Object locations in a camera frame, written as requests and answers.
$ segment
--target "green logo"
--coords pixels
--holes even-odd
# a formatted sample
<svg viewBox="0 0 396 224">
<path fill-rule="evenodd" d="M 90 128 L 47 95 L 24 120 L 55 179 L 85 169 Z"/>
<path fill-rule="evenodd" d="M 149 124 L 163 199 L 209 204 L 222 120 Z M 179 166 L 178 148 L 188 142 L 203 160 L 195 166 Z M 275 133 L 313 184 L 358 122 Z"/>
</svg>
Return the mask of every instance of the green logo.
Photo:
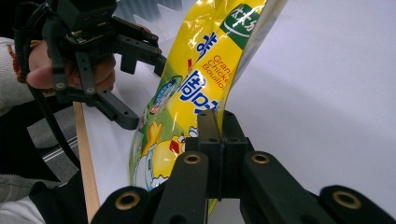
<svg viewBox="0 0 396 224">
<path fill-rule="evenodd" d="M 243 49 L 260 15 L 246 4 L 240 4 L 228 14 L 220 29 Z"/>
</svg>

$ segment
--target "chip bag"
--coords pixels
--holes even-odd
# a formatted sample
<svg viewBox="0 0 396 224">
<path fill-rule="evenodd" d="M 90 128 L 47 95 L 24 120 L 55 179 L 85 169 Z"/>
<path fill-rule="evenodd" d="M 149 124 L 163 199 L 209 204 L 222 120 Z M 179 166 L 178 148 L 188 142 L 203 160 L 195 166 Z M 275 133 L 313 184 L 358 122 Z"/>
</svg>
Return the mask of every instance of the chip bag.
<svg viewBox="0 0 396 224">
<path fill-rule="evenodd" d="M 286 0 L 197 1 L 182 22 L 160 85 L 140 120 L 130 154 L 130 182 L 147 190 L 169 178 L 197 115 L 222 111 L 233 83 L 271 29 Z"/>
</svg>

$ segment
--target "wooden stick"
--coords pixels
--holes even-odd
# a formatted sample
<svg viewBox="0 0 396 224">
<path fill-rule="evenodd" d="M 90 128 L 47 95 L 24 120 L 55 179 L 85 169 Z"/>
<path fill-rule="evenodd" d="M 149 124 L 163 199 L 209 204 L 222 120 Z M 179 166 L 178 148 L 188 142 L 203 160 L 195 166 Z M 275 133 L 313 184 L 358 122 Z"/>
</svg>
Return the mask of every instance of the wooden stick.
<svg viewBox="0 0 396 224">
<path fill-rule="evenodd" d="M 88 222 L 91 223 L 93 216 L 99 210 L 100 202 L 82 104 L 74 102 L 73 107 L 76 117 L 78 152 L 81 163 L 82 182 L 84 185 L 85 204 L 87 206 Z"/>
</svg>

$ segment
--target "hand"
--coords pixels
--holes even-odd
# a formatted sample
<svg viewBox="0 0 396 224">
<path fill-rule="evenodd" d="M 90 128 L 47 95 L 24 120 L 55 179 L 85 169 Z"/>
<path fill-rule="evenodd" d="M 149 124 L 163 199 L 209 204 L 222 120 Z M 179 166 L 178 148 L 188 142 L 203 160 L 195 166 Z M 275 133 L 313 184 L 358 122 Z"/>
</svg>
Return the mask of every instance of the hand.
<svg viewBox="0 0 396 224">
<path fill-rule="evenodd" d="M 37 89 L 49 89 L 53 87 L 52 61 L 47 52 L 47 43 L 41 41 L 41 43 L 35 46 L 29 56 L 29 69 L 31 72 L 27 75 L 26 81 L 29 85 Z M 97 92 L 113 89 L 115 65 L 116 60 L 114 56 L 108 55 L 92 68 Z M 70 61 L 65 60 L 64 72 L 67 75 L 69 87 L 81 89 L 77 67 Z"/>
</svg>

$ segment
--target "cartoon illustration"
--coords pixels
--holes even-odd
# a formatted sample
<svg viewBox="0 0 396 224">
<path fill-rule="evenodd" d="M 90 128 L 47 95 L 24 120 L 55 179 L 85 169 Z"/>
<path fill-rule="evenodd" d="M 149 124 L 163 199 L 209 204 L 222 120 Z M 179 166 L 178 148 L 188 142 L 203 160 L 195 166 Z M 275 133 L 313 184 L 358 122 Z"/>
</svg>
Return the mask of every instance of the cartoon illustration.
<svg viewBox="0 0 396 224">
<path fill-rule="evenodd" d="M 172 79 L 165 83 L 160 90 L 157 92 L 157 95 L 154 97 L 154 104 L 150 109 L 150 114 L 156 114 L 162 111 L 163 105 L 165 105 L 166 101 L 171 97 L 177 88 L 180 85 L 182 77 L 181 76 L 174 76 Z"/>
<path fill-rule="evenodd" d="M 148 128 L 148 142 L 134 173 L 135 185 L 140 188 L 152 190 L 168 179 L 177 156 L 185 152 L 186 141 L 183 133 L 158 142 L 162 130 L 163 124 L 157 124 L 156 121 Z M 197 136 L 197 129 L 190 127 L 189 135 Z"/>
</svg>

